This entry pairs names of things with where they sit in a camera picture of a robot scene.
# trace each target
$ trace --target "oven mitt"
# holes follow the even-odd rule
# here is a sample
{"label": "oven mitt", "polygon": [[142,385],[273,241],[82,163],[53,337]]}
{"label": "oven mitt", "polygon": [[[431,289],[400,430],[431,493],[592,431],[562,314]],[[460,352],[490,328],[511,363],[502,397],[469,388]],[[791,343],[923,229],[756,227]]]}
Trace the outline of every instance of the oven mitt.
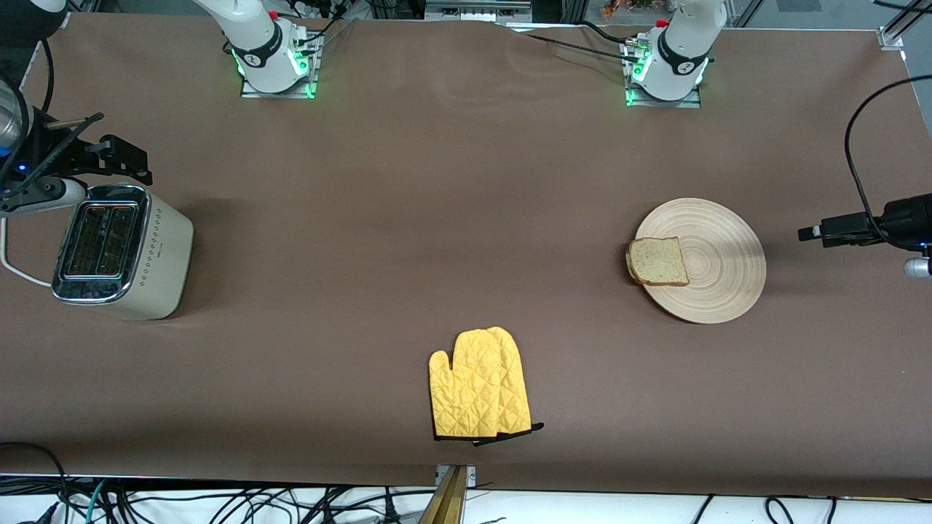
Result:
{"label": "oven mitt", "polygon": [[504,329],[460,333],[452,368],[446,352],[435,352],[430,373],[436,438],[494,440],[531,431],[521,355]]}
{"label": "oven mitt", "polygon": [[499,433],[530,431],[530,406],[524,385],[521,354],[512,334],[500,327],[487,330],[501,348],[501,389],[499,390]]}
{"label": "oven mitt", "polygon": [[453,367],[446,352],[431,355],[431,405],[437,436],[490,438],[499,432],[501,349],[485,329],[460,333]]}

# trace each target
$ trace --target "round plate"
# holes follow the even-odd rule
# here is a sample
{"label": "round plate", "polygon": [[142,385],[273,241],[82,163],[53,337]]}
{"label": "round plate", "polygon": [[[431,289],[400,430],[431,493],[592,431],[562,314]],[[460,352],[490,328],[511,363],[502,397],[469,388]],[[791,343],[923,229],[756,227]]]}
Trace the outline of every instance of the round plate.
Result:
{"label": "round plate", "polygon": [[731,210],[702,199],[671,200],[644,219],[636,238],[679,238],[690,284],[645,285],[662,308],[698,324],[728,322],[757,302],[767,264],[757,235]]}

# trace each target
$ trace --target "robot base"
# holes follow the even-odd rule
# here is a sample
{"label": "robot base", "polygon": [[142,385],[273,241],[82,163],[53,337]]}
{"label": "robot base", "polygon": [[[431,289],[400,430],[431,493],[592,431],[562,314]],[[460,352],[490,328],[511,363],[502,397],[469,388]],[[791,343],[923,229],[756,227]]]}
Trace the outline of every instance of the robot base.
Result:
{"label": "robot base", "polygon": [[[623,56],[633,56],[639,60],[644,60],[644,54],[648,52],[647,45],[647,33],[640,33],[637,35],[637,38],[629,38],[628,42],[624,44],[619,44],[618,47],[622,52]],[[699,88],[693,87],[690,91],[690,94],[686,97],[669,102],[666,100],[656,99],[647,91],[644,90],[637,82],[634,81],[634,74],[638,67],[641,67],[641,62],[622,62],[622,68],[624,71],[624,98],[628,105],[647,105],[648,107],[686,107],[691,109],[697,109],[702,107],[700,98],[699,98]]]}
{"label": "robot base", "polygon": [[307,51],[309,55],[296,59],[299,67],[308,68],[308,74],[302,76],[291,88],[277,93],[267,93],[257,90],[243,78],[240,96],[242,98],[315,98],[317,96],[317,80],[321,75],[321,55],[323,55],[325,38],[326,35],[322,34],[313,41],[308,42]]}

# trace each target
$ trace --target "table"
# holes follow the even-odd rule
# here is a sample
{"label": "table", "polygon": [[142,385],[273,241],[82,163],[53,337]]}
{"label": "table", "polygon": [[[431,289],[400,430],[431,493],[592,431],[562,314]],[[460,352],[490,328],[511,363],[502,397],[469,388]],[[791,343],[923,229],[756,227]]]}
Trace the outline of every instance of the table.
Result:
{"label": "table", "polygon": [[[422,485],[471,462],[502,489],[928,493],[926,284],[893,248],[796,241],[859,208],[844,124],[906,74],[874,33],[725,31],[699,110],[626,107],[611,59],[482,22],[357,23],[312,101],[240,99],[222,42],[207,18],[102,14],[51,39],[52,114],[103,111],[89,135],[146,149],[195,248],[181,308],[148,324],[0,272],[3,440],[97,475]],[[853,148],[878,208],[929,190],[911,90]],[[680,322],[624,275],[640,219],[680,197],[761,238],[767,285],[733,322]],[[49,275],[67,215],[11,220],[14,262]],[[434,442],[428,357],[492,325],[546,427]]]}

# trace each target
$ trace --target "bread crust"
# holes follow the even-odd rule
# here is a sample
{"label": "bread crust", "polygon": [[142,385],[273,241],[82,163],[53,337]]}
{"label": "bread crust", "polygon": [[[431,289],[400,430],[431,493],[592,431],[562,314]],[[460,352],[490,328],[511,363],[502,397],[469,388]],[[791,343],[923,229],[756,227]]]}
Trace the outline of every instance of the bread crust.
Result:
{"label": "bread crust", "polygon": [[673,240],[675,240],[675,241],[677,241],[677,245],[679,245],[679,237],[667,237],[667,238],[665,238],[665,239],[658,239],[658,238],[656,238],[656,237],[643,237],[643,238],[640,238],[640,239],[634,239],[633,241],[631,241],[630,243],[628,243],[627,249],[624,250],[624,262],[625,262],[625,264],[626,264],[627,267],[628,267],[628,274],[631,275],[631,278],[634,279],[634,281],[635,281],[636,283],[640,284],[640,285],[651,285],[651,286],[654,286],[654,287],[665,286],[665,285],[673,286],[673,287],[686,287],[687,285],[689,285],[689,284],[690,284],[690,275],[689,275],[689,273],[686,274],[686,282],[685,282],[685,283],[682,283],[682,282],[677,282],[677,283],[652,283],[652,282],[645,281],[645,280],[643,280],[643,279],[641,279],[640,277],[637,276],[637,272],[635,271],[634,265],[631,264],[631,246],[634,245],[634,243],[637,242],[637,241],[643,241],[643,240],[647,240],[647,239],[655,240],[655,241],[673,241]]}

